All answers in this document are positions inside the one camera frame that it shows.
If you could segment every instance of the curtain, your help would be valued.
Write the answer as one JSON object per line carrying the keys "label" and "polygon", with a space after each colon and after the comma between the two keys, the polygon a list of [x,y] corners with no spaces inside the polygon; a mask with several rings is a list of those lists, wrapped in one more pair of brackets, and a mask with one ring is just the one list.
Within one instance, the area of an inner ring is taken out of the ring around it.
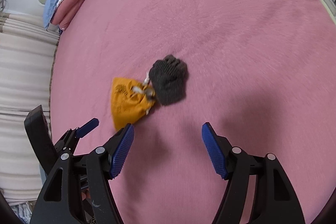
{"label": "curtain", "polygon": [[36,200],[39,162],[24,128],[42,105],[49,121],[49,84],[59,35],[30,15],[0,16],[0,188],[10,204]]}

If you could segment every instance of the yellow drawstring bag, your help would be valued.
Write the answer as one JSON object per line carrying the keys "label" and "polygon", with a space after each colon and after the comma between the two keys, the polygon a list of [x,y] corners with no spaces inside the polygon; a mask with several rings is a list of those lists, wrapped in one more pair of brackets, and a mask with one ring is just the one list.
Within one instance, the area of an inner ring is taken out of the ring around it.
{"label": "yellow drawstring bag", "polygon": [[111,92],[111,112],[116,130],[135,123],[154,105],[154,90],[134,79],[116,77]]}

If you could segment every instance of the bed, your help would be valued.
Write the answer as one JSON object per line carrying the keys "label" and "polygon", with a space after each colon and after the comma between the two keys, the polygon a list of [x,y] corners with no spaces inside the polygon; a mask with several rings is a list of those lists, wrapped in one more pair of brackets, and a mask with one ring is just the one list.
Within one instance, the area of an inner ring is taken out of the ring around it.
{"label": "bed", "polygon": [[201,140],[210,122],[249,154],[274,153],[311,223],[336,181],[335,38],[320,0],[85,0],[55,57],[53,140],[96,117],[77,152],[105,143],[112,79],[142,80],[174,54],[188,65],[186,98],[135,124],[112,183],[124,222],[211,223],[226,183]]}

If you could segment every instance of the silver screw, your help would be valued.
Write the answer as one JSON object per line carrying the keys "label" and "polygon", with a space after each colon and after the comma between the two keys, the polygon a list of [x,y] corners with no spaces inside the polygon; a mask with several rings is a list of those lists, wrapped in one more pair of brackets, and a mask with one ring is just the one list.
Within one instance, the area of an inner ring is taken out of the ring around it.
{"label": "silver screw", "polygon": [[61,159],[62,160],[66,160],[67,158],[69,158],[69,154],[68,153],[64,153],[61,155]]}
{"label": "silver screw", "polygon": [[101,154],[101,153],[104,153],[104,152],[105,152],[105,148],[104,147],[101,146],[101,147],[97,147],[96,148],[96,153],[97,154]]}
{"label": "silver screw", "polygon": [[267,158],[268,158],[269,160],[275,160],[275,159],[276,159],[275,155],[272,154],[272,153],[267,154]]}
{"label": "silver screw", "polygon": [[241,149],[239,147],[233,147],[232,148],[232,152],[235,153],[235,154],[240,154],[241,153]]}

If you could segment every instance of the pink pillow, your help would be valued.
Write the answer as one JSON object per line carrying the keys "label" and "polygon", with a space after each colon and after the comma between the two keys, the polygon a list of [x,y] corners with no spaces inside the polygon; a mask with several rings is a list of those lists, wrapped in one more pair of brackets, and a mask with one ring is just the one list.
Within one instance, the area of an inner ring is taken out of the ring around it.
{"label": "pink pillow", "polygon": [[59,28],[62,31],[65,31],[67,29],[67,27],[69,26],[71,20],[75,17],[75,15],[77,14],[79,8],[82,6],[83,2],[85,0],[79,0],[78,2],[76,2],[73,7],[70,9],[70,11],[65,15],[65,17],[61,20],[61,22],[59,23]]}
{"label": "pink pillow", "polygon": [[56,9],[53,18],[51,19],[51,24],[58,25],[63,18],[70,12],[70,10],[79,2],[80,0],[63,0],[61,4]]}

